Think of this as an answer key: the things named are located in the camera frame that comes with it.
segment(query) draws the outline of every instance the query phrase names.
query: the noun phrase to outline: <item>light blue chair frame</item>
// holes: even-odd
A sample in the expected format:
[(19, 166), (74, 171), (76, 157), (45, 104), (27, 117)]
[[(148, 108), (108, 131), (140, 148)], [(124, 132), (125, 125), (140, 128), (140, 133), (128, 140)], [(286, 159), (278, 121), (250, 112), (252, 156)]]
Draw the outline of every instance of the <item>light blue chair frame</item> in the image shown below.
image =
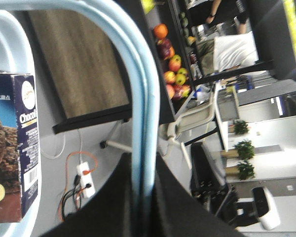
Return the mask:
[[(160, 94), (154, 58), (138, 27), (112, 0), (0, 0), (0, 9), (73, 10), (102, 28), (116, 46), (128, 72), (133, 98), (132, 233), (136, 237), (145, 236), (154, 185)], [(5, 236), (29, 236), (32, 232), (26, 229), (29, 218), (36, 216), (26, 216)]]

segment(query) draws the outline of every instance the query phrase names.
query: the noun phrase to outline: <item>white cloth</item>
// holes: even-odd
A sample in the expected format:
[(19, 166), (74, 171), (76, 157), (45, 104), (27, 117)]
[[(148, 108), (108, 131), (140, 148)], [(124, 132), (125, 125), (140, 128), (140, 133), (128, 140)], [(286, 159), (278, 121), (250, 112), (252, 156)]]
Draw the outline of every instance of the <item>white cloth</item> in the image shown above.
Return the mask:
[(214, 38), (214, 70), (223, 70), (239, 65), (239, 68), (253, 65), (258, 60), (252, 32), (240, 35)]

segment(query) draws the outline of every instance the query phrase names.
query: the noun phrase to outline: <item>potted plant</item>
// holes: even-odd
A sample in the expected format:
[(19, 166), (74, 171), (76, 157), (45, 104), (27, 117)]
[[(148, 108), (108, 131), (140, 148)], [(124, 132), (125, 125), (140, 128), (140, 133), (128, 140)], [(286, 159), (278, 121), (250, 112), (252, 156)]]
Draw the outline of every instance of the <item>potted plant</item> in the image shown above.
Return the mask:
[(234, 130), (236, 135), (242, 135), (249, 131), (248, 129), (248, 123), (244, 120), (237, 120), (234, 123)]
[(228, 128), (229, 133), (234, 132), (236, 135), (242, 135), (242, 134), (247, 133), (248, 131), (249, 131), (248, 123), (245, 122), (244, 120), (237, 120), (234, 122), (233, 125), (231, 125)]
[(238, 162), (237, 165), (225, 168), (227, 176), (237, 176), (240, 180), (255, 177), (253, 165), (246, 159)]
[(230, 149), (228, 152), (221, 151), (221, 155), (225, 158), (251, 159), (255, 155), (255, 147), (252, 145), (252, 141), (244, 139), (234, 145), (234, 149)]

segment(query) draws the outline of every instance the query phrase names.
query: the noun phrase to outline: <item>cookie box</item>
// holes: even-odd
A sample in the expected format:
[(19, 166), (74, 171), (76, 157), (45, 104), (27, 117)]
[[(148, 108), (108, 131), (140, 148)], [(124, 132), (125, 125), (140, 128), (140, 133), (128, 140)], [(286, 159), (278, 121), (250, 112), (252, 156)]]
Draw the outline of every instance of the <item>cookie box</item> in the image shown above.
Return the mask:
[(0, 73), (0, 223), (19, 222), (38, 194), (34, 78)]

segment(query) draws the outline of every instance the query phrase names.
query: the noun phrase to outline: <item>barcode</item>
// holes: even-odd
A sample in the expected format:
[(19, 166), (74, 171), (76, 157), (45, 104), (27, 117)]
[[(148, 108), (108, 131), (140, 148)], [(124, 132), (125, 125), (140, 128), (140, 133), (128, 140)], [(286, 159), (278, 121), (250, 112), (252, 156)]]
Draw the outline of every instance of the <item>barcode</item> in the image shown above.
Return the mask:
[(37, 166), (24, 174), (24, 191), (26, 192), (37, 180)]

